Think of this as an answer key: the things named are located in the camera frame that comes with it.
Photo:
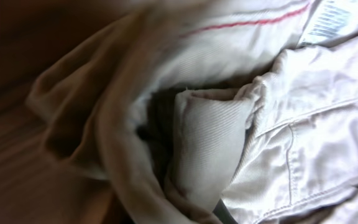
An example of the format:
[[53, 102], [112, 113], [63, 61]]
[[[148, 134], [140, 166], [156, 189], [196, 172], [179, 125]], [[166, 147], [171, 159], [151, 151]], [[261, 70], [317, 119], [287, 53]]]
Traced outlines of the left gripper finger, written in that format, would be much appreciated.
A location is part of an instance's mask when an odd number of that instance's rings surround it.
[[223, 224], [238, 224], [238, 222], [236, 222], [232, 215], [229, 213], [229, 210], [226, 208], [221, 199], [215, 206], [213, 213]]

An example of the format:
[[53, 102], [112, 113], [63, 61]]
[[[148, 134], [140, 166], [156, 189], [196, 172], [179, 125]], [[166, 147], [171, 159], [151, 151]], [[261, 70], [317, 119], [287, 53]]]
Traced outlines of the beige shorts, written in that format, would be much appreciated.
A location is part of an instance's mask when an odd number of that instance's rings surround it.
[[358, 1], [149, 1], [27, 103], [134, 223], [358, 223]]

